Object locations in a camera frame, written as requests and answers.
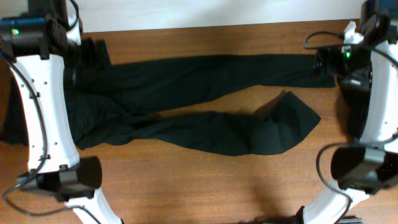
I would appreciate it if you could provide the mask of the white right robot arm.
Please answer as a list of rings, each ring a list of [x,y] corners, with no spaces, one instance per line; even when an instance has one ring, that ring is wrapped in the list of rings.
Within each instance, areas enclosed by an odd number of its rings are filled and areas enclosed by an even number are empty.
[[[397,185],[397,2],[365,1],[340,44],[316,47],[317,66],[333,62],[353,107],[354,142],[333,143],[331,180],[293,223],[359,223],[348,211]]]

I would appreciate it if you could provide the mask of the black trousers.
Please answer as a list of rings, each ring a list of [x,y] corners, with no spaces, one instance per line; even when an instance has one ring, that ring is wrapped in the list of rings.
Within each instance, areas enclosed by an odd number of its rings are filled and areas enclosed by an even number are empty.
[[[320,122],[291,92],[264,117],[209,111],[159,119],[154,114],[256,85],[333,88],[332,77],[315,74],[314,61],[314,55],[207,55],[83,72],[64,86],[72,138],[82,150],[158,139],[225,156],[282,154]]]

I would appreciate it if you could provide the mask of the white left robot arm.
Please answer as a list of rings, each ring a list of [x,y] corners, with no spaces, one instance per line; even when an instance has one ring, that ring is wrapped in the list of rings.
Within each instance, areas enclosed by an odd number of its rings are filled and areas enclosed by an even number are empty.
[[[80,157],[68,122],[65,62],[80,53],[81,32],[75,1],[29,1],[26,13],[1,20],[1,57],[19,86],[29,138],[16,189],[55,197],[83,223],[121,223],[101,189],[100,160]]]

